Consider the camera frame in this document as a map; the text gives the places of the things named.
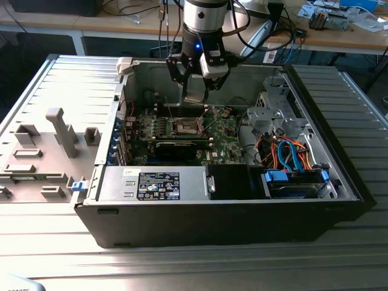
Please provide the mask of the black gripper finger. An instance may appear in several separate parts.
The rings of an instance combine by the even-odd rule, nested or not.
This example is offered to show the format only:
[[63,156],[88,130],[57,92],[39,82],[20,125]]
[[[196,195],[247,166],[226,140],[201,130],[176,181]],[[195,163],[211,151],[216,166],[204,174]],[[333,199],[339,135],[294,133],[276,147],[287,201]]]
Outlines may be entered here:
[[230,75],[230,72],[227,72],[223,77],[220,77],[217,79],[204,78],[204,85],[205,85],[204,102],[207,102],[207,99],[209,97],[209,92],[214,90],[219,90],[223,86],[223,84],[225,83],[229,75]]
[[182,87],[182,100],[187,101],[189,77],[195,68],[194,59],[184,53],[169,54],[166,58],[166,64],[172,81],[177,82]]

